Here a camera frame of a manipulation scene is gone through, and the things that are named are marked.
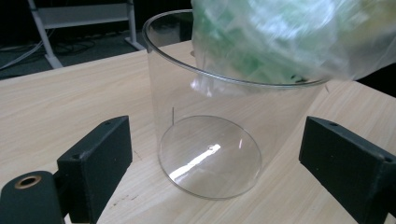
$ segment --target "dark background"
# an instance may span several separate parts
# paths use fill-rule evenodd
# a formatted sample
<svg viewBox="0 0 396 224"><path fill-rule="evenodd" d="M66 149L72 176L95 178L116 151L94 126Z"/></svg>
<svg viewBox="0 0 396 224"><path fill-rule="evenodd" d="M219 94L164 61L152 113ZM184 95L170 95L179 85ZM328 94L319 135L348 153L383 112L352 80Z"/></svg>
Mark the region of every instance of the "dark background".
<svg viewBox="0 0 396 224"><path fill-rule="evenodd" d="M63 7L95 4L124 3L126 0L35 0L37 7ZM191 0L134 0L136 29L141 30L150 17L159 13L191 8ZM51 37L51 44L66 38L86 35L103 35L129 29L128 21L111 22L58 29ZM40 37L27 0L0 0L0 48L38 42ZM391 79L396 76L396 63L387 66L360 83L396 97L396 85Z"/></svg>

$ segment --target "chair leg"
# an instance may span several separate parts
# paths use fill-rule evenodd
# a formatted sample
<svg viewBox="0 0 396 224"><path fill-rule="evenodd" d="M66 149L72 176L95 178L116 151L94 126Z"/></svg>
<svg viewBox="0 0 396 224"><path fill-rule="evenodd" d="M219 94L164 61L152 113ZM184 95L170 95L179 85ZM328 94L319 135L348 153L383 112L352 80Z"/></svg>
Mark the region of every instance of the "chair leg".
<svg viewBox="0 0 396 224"><path fill-rule="evenodd" d="M130 37L126 37L125 41L138 50L146 49L145 47L137 43L136 40L136 26L134 23L134 0L127 0L127 13Z"/></svg>
<svg viewBox="0 0 396 224"><path fill-rule="evenodd" d="M40 16L38 15L37 8L35 7L35 2L33 0L28 0L30 11L33 15L35 20L35 25L37 26L38 33L40 34L41 40L43 41L44 49L46 50L46 59L51 65L52 68L61 68L63 67L61 62L59 62L58 58L52 51L52 47L50 46L49 38L47 37L46 30L43 25L43 21L41 20Z"/></svg>

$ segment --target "metal ring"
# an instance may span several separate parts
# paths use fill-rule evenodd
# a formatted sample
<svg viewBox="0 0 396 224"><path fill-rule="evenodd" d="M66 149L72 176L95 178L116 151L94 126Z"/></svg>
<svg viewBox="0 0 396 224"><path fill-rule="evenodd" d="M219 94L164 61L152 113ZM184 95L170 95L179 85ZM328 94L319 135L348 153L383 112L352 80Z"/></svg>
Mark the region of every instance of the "metal ring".
<svg viewBox="0 0 396 224"><path fill-rule="evenodd" d="M15 184L15 189L28 189L36 185L41 180L41 175L29 175L20 179Z"/></svg>

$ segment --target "glass bottom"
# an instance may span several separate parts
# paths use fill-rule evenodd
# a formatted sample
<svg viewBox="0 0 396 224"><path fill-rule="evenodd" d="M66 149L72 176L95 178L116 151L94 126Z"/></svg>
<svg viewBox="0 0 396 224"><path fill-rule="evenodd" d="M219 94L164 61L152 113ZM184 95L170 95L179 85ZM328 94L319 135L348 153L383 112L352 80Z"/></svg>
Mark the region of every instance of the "glass bottom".
<svg viewBox="0 0 396 224"><path fill-rule="evenodd" d="M214 200L247 192L262 169L254 139L237 124L212 116L176 122L163 135L159 158L178 187Z"/></svg>

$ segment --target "floor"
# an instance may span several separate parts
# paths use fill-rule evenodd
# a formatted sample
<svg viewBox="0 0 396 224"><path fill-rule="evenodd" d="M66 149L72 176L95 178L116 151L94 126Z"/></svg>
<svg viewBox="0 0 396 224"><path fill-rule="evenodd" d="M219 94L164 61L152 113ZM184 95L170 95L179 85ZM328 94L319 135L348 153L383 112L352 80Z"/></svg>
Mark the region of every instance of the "floor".
<svg viewBox="0 0 396 224"><path fill-rule="evenodd" d="M85 36L63 43L56 43L52 46L52 49L61 64L63 66L69 66L136 51L134 47L124 40L125 37L129 37L128 31ZM140 32L137 33L137 42L146 46ZM0 49L0 79L27 76L51 70L52 67L44 56L44 47L41 47L20 62L1 69L4 65L20 58L35 45L36 43L28 46Z"/></svg>

